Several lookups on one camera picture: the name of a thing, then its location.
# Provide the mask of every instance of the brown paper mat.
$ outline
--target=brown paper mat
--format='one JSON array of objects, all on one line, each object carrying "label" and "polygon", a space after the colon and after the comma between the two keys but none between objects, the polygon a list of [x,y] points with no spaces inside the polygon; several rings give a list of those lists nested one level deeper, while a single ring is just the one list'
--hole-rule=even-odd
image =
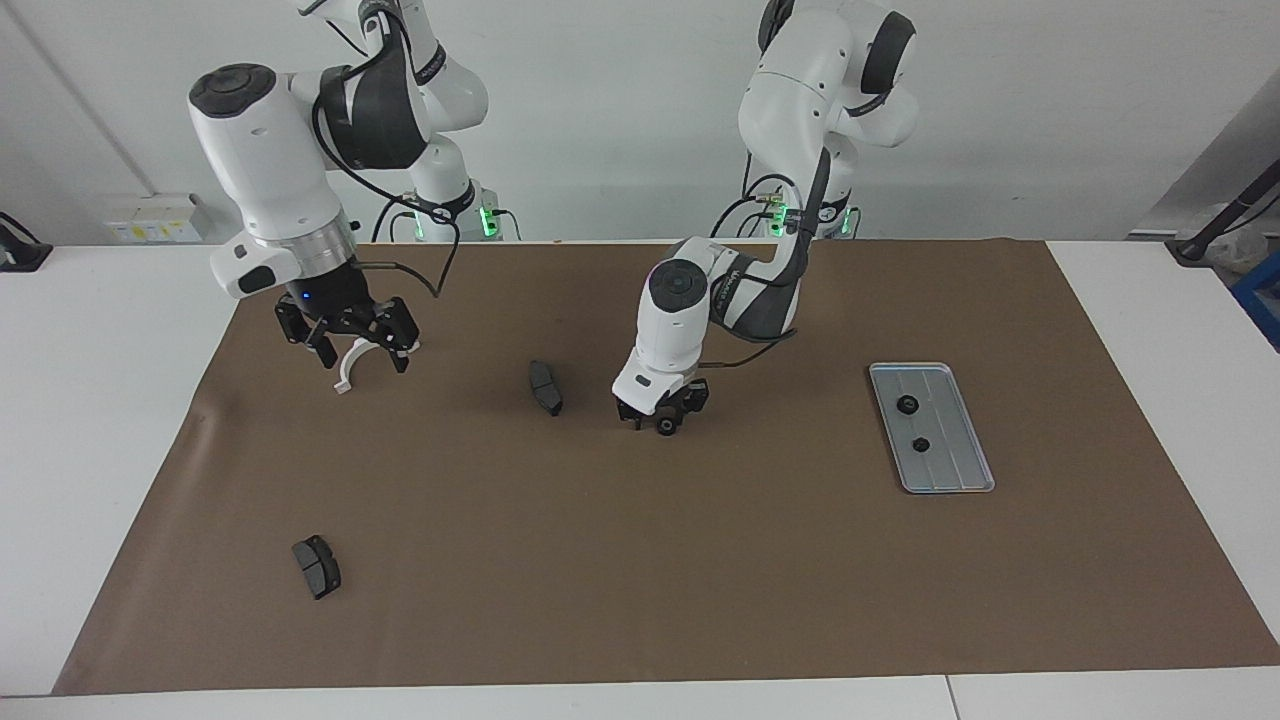
[{"label": "brown paper mat", "polygon": [[[800,334],[708,372],[675,438],[609,396],[663,250],[465,247],[436,302],[375,273],[424,345],[343,397],[242,302],[55,692],[1280,664],[1043,245],[817,246]],[[900,489],[886,360],[952,366],[995,493]],[[343,574],[319,602],[312,533]]]}]

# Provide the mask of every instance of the black cable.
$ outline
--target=black cable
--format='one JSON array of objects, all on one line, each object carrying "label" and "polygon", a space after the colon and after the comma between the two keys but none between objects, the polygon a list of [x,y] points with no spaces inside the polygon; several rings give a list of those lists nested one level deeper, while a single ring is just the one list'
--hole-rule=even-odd
[{"label": "black cable", "polygon": [[337,24],[334,24],[333,20],[325,20],[324,24],[326,24],[330,28],[333,28],[333,31],[338,33],[338,37],[340,37],[344,41],[347,41],[347,45],[351,45],[352,50],[355,50],[356,53],[360,53],[361,58],[367,58],[369,56],[369,53],[365,53],[358,45],[356,45],[356,41],[352,40],[351,37],[348,37],[346,32],[342,32],[342,28],[338,27]]},{"label": "black cable", "polygon": [[755,202],[755,201],[756,200],[754,197],[740,197],[735,200],[732,205],[730,205],[723,213],[721,213],[719,219],[716,220],[716,224],[712,227],[712,234],[708,237],[716,237],[716,234],[719,232],[721,225],[723,225],[724,220],[727,220],[728,217],[733,214],[733,210],[737,210],[739,208],[746,205],[748,202]]},{"label": "black cable", "polygon": [[[755,192],[755,188],[760,187],[760,184],[762,184],[762,183],[765,183],[765,182],[768,182],[768,181],[771,181],[771,179],[774,179],[774,181],[778,181],[778,182],[785,182],[785,183],[787,183],[787,184],[788,184],[788,186],[791,187],[791,190],[794,190],[794,191],[795,191],[795,193],[796,193],[796,202],[804,202],[804,199],[803,199],[803,197],[800,197],[800,188],[799,188],[799,187],[796,187],[796,183],[795,183],[795,181],[792,181],[792,179],[791,179],[791,178],[788,178],[787,176],[782,176],[782,174],[778,174],[778,173],[769,173],[769,174],[767,174],[767,176],[760,176],[760,178],[759,178],[759,179],[756,179],[755,182],[753,182],[753,183],[751,183],[751,187],[750,187],[750,188],[748,188],[748,191],[742,193],[742,197],[746,197],[748,195],[750,195],[750,193]],[[800,210],[801,213],[804,213],[804,208],[803,208],[803,206],[801,206],[801,208],[797,208],[797,209],[799,209],[799,210]]]},{"label": "black cable", "polygon": [[499,209],[499,210],[494,210],[493,214],[494,215],[507,215],[507,217],[509,217],[511,218],[511,224],[516,225],[516,241],[525,242],[525,236],[522,236],[520,233],[520,219],[516,218],[515,213],[512,213],[511,210],[500,210]]},{"label": "black cable", "polygon": [[387,219],[387,214],[392,211],[392,206],[394,206],[394,205],[396,205],[394,202],[392,202],[390,200],[388,200],[387,205],[383,205],[383,211],[378,213],[378,220],[374,223],[372,237],[369,238],[370,243],[374,243],[374,245],[378,243],[378,236],[381,234],[381,232],[383,232],[383,222]]},{"label": "black cable", "polygon": [[741,368],[742,365],[746,365],[748,363],[750,363],[751,360],[755,360],[760,355],[764,355],[765,352],[773,350],[781,342],[782,342],[781,340],[776,340],[776,341],[771,342],[769,345],[765,345],[759,351],[754,352],[751,356],[744,357],[742,360],[739,360],[736,363],[699,363],[698,368],[703,369],[703,370],[723,370],[723,369],[730,369],[730,368]]},{"label": "black cable", "polygon": [[407,273],[407,274],[413,275],[415,278],[417,278],[417,282],[420,282],[424,286],[426,286],[426,290],[428,290],[428,292],[431,293],[431,297],[439,297],[440,296],[440,290],[436,286],[431,284],[431,281],[424,278],[422,273],[419,273],[417,270],[415,270],[413,268],[410,268],[408,265],[401,265],[399,263],[356,263],[356,269],[357,270],[399,270],[402,273]]},{"label": "black cable", "polygon": [[311,13],[315,13],[316,10],[319,10],[320,5],[324,5],[329,0],[315,0],[315,3],[311,3],[306,8],[302,8],[301,10],[298,10],[298,14],[305,18],[305,17],[310,15]]},{"label": "black cable", "polygon": [[1261,210],[1258,210],[1257,213],[1254,213],[1249,219],[1240,220],[1239,223],[1236,223],[1236,224],[1226,228],[1225,231],[1222,231],[1222,234],[1226,234],[1229,232],[1235,232],[1235,231],[1243,228],[1244,225],[1252,223],[1253,220],[1257,220],[1262,215],[1266,215],[1267,210],[1270,210],[1276,204],[1276,200],[1280,200],[1280,192],[1277,192],[1276,196],[1271,199],[1271,202],[1267,202],[1266,206],[1263,206]]},{"label": "black cable", "polygon": [[854,223],[854,232],[849,236],[849,240],[858,240],[858,228],[863,227],[863,209],[854,208],[850,213],[858,213],[858,222]]},{"label": "black cable", "polygon": [[751,160],[753,155],[746,154],[746,168],[742,170],[742,197],[746,197],[746,183],[751,179]]},{"label": "black cable", "polygon": [[10,215],[9,213],[0,213],[0,220],[4,220],[6,223],[9,223],[10,225],[13,225],[18,231],[20,231],[22,234],[29,237],[32,242],[35,242],[36,245],[40,245],[40,238],[36,237],[31,231],[28,231],[27,225],[24,225],[24,224],[19,223],[18,220],[13,219],[13,215]]},{"label": "black cable", "polygon": [[458,254],[458,243],[462,241],[462,231],[458,229],[458,224],[451,223],[451,227],[453,228],[453,249],[449,250],[449,258],[444,260],[444,268],[440,270],[440,279],[435,283],[440,288],[440,292],[444,292],[444,281],[449,277],[449,268],[453,266],[453,256]]}]

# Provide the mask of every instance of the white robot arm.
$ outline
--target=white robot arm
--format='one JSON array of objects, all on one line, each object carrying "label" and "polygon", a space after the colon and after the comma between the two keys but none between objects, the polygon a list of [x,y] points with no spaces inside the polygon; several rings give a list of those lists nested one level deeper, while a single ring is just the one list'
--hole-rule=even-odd
[{"label": "white robot arm", "polygon": [[[285,338],[315,351],[325,368],[337,361],[333,333],[380,345],[403,372],[419,329],[401,299],[370,297],[353,228],[325,172],[347,172],[457,242],[468,222],[488,218],[457,146],[435,131],[479,123],[488,95],[447,59],[420,1],[320,0],[300,12],[353,22],[369,59],[302,74],[236,64],[195,83],[196,135],[244,220],[214,252],[212,272],[233,297],[285,286],[276,304]],[[416,192],[392,196],[356,169],[407,169]]]},{"label": "white robot arm", "polygon": [[[771,3],[765,18],[774,13]],[[618,414],[639,428],[653,418],[673,434],[687,413],[701,410],[705,380],[696,380],[709,322],[769,347],[791,337],[809,243],[840,223],[852,186],[852,141],[892,146],[915,127],[915,100],[896,88],[915,47],[910,20],[850,0],[840,12],[805,10],[776,32],[762,27],[764,56],[739,109],[748,149],[776,181],[776,227],[768,261],[712,240],[676,245],[649,274],[640,297],[636,343],[613,383]]]}]

